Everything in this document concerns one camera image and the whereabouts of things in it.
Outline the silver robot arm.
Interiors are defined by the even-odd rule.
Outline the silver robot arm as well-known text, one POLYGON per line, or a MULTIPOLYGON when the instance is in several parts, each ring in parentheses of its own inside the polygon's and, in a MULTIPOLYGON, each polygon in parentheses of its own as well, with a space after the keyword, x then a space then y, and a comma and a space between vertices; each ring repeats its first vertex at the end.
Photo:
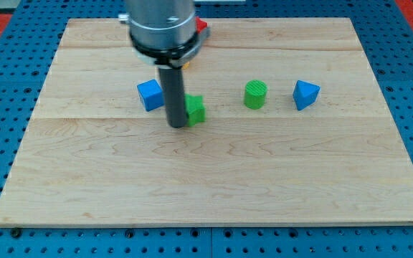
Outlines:
POLYGON ((133 48, 158 68, 167 122, 182 128, 188 123, 182 67, 199 53, 210 29, 198 24, 192 0, 125 0, 125 8, 133 48))

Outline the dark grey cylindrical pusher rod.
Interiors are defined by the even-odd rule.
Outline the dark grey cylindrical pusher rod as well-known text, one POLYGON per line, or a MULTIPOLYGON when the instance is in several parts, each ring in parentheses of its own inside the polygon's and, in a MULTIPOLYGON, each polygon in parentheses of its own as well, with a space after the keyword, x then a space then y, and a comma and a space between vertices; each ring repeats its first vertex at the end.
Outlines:
POLYGON ((187 124, 184 79, 181 69, 158 68, 166 109, 166 119, 172 128, 187 124))

